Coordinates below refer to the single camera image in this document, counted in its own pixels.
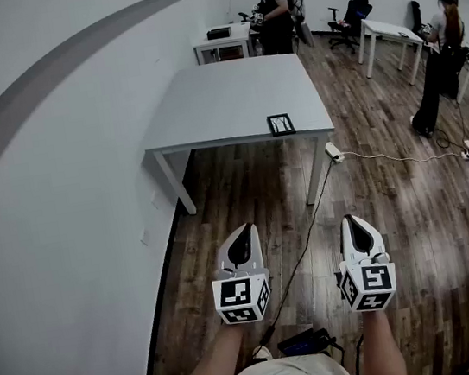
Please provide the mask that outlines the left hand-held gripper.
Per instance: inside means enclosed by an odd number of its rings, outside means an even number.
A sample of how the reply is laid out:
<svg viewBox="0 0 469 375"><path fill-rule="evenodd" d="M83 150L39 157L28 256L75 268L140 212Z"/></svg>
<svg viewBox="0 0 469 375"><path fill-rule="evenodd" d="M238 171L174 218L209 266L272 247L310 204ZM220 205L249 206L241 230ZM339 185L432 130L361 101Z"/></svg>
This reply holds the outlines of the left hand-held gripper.
<svg viewBox="0 0 469 375"><path fill-rule="evenodd" d="M227 325L262 321L271 290L257 227L246 223L232 232L217 259L221 269L212 281L212 294L222 321Z"/></svg>

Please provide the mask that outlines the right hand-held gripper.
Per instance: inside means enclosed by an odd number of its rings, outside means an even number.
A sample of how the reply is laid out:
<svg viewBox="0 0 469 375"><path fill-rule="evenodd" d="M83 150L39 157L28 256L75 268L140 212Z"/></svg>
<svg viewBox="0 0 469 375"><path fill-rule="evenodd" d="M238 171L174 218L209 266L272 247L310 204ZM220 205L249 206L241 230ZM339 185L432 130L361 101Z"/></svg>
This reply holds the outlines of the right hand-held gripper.
<svg viewBox="0 0 469 375"><path fill-rule="evenodd" d="M374 262L366 258L357 263L361 253L368 257L385 253L381 233L369 222L355 215L345 215L340 229L340 270L335 273L339 291L353 312L386 309L396 293L395 264Z"/></svg>

